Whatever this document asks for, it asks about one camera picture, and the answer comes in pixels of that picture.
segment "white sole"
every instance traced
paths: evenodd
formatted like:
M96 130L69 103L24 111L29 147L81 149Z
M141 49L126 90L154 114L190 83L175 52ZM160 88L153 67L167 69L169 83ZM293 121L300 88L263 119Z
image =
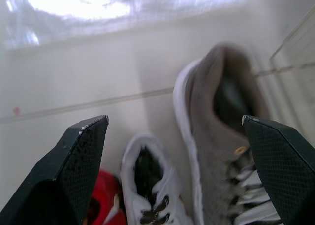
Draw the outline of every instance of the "white sole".
M173 104L175 109L175 116L182 138L186 145L186 149L188 151L191 167L195 225L204 225L202 190L200 183L200 168L197 157L197 147L190 131L189 116L185 102L185 90L189 75L191 74L193 69L200 63L201 60L202 59L198 59L191 62L181 71L181 73L176 79L173 91Z

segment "sneaker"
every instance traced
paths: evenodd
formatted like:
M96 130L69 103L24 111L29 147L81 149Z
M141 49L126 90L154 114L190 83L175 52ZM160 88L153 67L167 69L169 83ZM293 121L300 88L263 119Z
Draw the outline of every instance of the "sneaker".
M105 171L99 171L86 216L87 225L126 225L120 207L122 196L119 181Z
M218 45L189 64L174 88L174 108L193 179L196 225L280 224L258 177L241 124L268 116L247 57Z
M128 225L192 225L177 171L156 137L146 133L129 142L121 180Z

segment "gray sneaker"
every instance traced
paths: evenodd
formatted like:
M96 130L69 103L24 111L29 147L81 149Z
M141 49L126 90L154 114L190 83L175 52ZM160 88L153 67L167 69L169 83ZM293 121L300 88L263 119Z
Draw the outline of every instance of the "gray sneaker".
M218 45L177 78L174 108L189 153L196 225L281 224L241 123L243 115L268 116L250 68L238 49Z

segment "floor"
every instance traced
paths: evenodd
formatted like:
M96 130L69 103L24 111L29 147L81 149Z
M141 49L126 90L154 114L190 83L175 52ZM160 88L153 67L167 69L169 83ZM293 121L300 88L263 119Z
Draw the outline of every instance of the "floor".
M152 132L179 170L183 200L191 214L188 156L172 103L177 75L218 42L234 42L247 49L254 63L252 71L258 76L269 71L270 57L288 29L296 25L289 21L292 17L302 19L313 5L308 3L290 15L284 8L271 14L278 0L246 0L201 16L39 48L9 51L1 47L0 209L68 126L106 114L110 125L101 168L118 174L131 137L141 131ZM278 16L283 18L282 26L275 25ZM0 40L4 40L3 21L0 29ZM314 83L314 70L309 71L311 75L306 75ZM296 126L276 79L272 72L258 77L272 118Z

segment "shoelace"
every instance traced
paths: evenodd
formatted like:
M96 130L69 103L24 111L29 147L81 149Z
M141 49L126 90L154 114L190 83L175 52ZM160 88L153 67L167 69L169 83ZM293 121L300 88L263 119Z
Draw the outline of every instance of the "shoelace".
M156 200L157 194L152 195L154 197L154 201ZM140 224L147 224L147 225L163 225L169 222L170 214L167 213L164 217L160 218L159 213L166 209L169 203L169 197L166 195L158 206L152 206L151 210L142 210L142 218L140 219Z
M228 177L232 183L234 195L230 206L230 215L234 215L233 225L247 225L254 222L255 224L260 222L261 224L283 225L269 195L262 186L250 150L231 164Z

